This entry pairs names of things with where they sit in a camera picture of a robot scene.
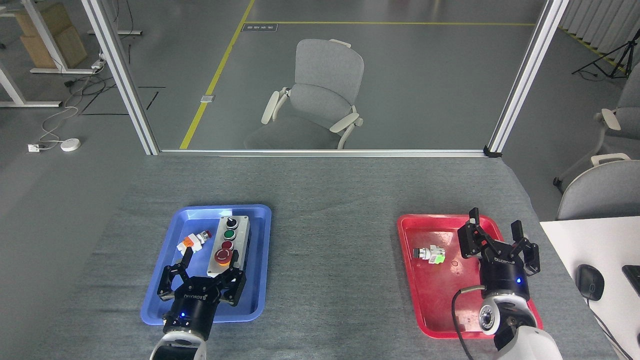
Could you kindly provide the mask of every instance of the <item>white cable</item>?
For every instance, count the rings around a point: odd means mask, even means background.
[[[87,89],[87,88],[88,88],[89,80],[90,80],[94,75],[96,75],[96,74],[98,74],[99,72],[101,72],[103,69],[104,69],[104,67],[100,68],[100,70],[98,70],[98,71],[97,71],[97,72],[95,72],[94,74],[91,74],[91,75],[87,76],[87,77],[86,77],[86,79],[85,79],[85,81],[84,81],[84,85],[83,85],[83,86],[81,86],[79,90],[76,90],[75,92],[72,92],[72,93],[69,95],[69,97],[67,97],[67,98],[65,99],[65,102],[63,103],[64,110],[59,111],[59,112],[57,112],[57,113],[55,113],[55,114],[53,114],[53,115],[50,115],[50,116],[48,116],[46,119],[44,119],[44,120],[42,121],[42,125],[41,125],[40,127],[42,128],[42,131],[44,131],[45,133],[44,133],[44,135],[42,135],[42,136],[40,137],[40,139],[38,139],[38,143],[55,143],[55,144],[54,144],[54,145],[52,145],[52,146],[49,146],[49,147],[41,147],[41,148],[40,148],[40,151],[51,150],[51,149],[53,149],[54,147],[56,147],[56,146],[58,145],[58,143],[61,143],[61,142],[62,142],[62,141],[60,140],[60,136],[58,136],[58,135],[54,134],[53,132],[54,132],[55,130],[57,130],[57,129],[62,125],[62,122],[63,122],[64,120],[70,119],[70,118],[72,118],[72,117],[76,116],[76,115],[80,112],[80,110],[77,108],[77,105],[79,105],[79,104],[80,104],[80,102],[82,102],[82,99],[83,99],[83,96],[84,96],[84,95],[83,95],[83,92],[84,92],[84,90],[85,90],[85,89]],[[71,100],[71,98],[73,98],[74,96],[76,96],[78,93],[80,93],[80,99],[78,99],[78,101],[77,101],[75,104],[73,104],[73,105],[68,105],[69,100]],[[69,111],[69,110],[71,110],[71,109],[74,109],[74,110],[75,110],[75,112],[74,112],[73,114],[71,114],[71,115],[67,116],[67,117],[63,117],[62,119],[59,119],[58,123],[56,124],[56,126],[55,126],[53,129],[51,129],[51,130],[47,130],[47,129],[45,128],[45,124],[46,124],[47,120],[49,120],[49,119],[51,119],[51,118],[53,118],[53,117],[56,117],[56,116],[58,116],[58,115],[61,115],[61,114],[63,114],[63,113],[66,113],[67,111]],[[49,136],[49,135],[54,136],[56,139],[55,139],[55,140],[43,140],[45,137],[47,137],[47,136]]]

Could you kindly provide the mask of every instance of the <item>red button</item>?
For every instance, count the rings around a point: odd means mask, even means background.
[[[234,242],[229,241],[229,240],[225,240],[222,242],[222,245],[220,245],[221,248],[223,249],[229,249],[229,250],[233,250],[234,249]]]
[[[216,251],[214,258],[220,265],[229,265],[231,262],[231,250],[229,249],[220,249]]]

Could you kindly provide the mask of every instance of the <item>cardboard box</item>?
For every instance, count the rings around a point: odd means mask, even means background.
[[[75,67],[86,59],[86,50],[75,27],[70,26],[64,29],[61,33],[54,35],[53,39],[58,45],[58,49],[68,67]],[[43,69],[56,68],[56,64],[49,55],[47,47],[39,36],[21,36],[20,40],[22,40],[24,47],[27,49],[35,67]]]
[[[61,3],[50,3],[48,1],[44,1],[36,4],[36,8],[40,10],[42,19],[53,36],[65,31],[69,26],[73,26],[65,7]],[[15,18],[18,20],[18,24],[22,28],[24,36],[39,36],[38,30],[35,25],[33,25],[33,21],[31,21],[31,17],[29,17],[27,10],[22,9],[21,11],[16,12]]]

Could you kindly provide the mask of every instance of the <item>blue tray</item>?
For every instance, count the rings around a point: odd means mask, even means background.
[[[271,232],[271,209],[262,204],[190,206],[180,209],[171,219],[151,282],[142,303],[140,317],[149,325],[162,325],[162,315],[169,311],[173,301],[163,302],[156,295],[160,276],[166,265],[173,265],[182,257],[176,249],[178,242],[191,233],[209,230],[216,233],[221,217],[244,215],[251,223],[251,238],[246,258],[246,284],[236,307],[220,303],[213,319],[217,322],[248,322],[256,319],[264,310],[264,296],[267,286],[267,260],[269,255],[269,234]],[[207,276],[213,239],[193,254],[187,273],[189,276]],[[172,289],[177,289],[182,279],[176,276]]]

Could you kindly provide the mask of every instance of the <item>tripod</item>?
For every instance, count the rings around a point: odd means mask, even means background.
[[[638,31],[636,32],[636,34],[634,35],[634,38],[632,40],[629,40],[626,44],[620,45],[619,47],[613,49],[612,51],[609,51],[608,53],[602,55],[601,57],[599,57],[596,60],[593,60],[592,62],[588,63],[587,65],[579,68],[578,70],[572,72],[571,74],[575,74],[578,71],[581,71],[582,69],[586,68],[589,65],[594,65],[595,67],[598,68],[598,70],[600,70],[600,72],[602,74],[604,74],[606,77],[608,77],[609,79],[619,79],[619,78],[627,78],[629,77],[629,74],[631,74],[631,66],[632,66],[632,62],[634,59],[634,49],[635,46],[638,44],[636,42],[636,40],[638,40],[638,38],[640,38],[640,29],[638,29]],[[613,68],[613,70],[611,71],[610,74],[607,74],[607,72],[605,70],[603,70],[601,67],[598,66],[598,64],[596,64],[596,62],[606,58],[608,55],[615,53],[616,51],[625,48],[625,51],[622,53],[622,56],[620,56],[620,60],[618,60],[618,63],[615,65],[615,67]],[[627,60],[627,64],[626,65],[622,65],[622,61],[628,56],[628,60]],[[624,76],[616,76],[616,73],[621,70],[624,67]]]

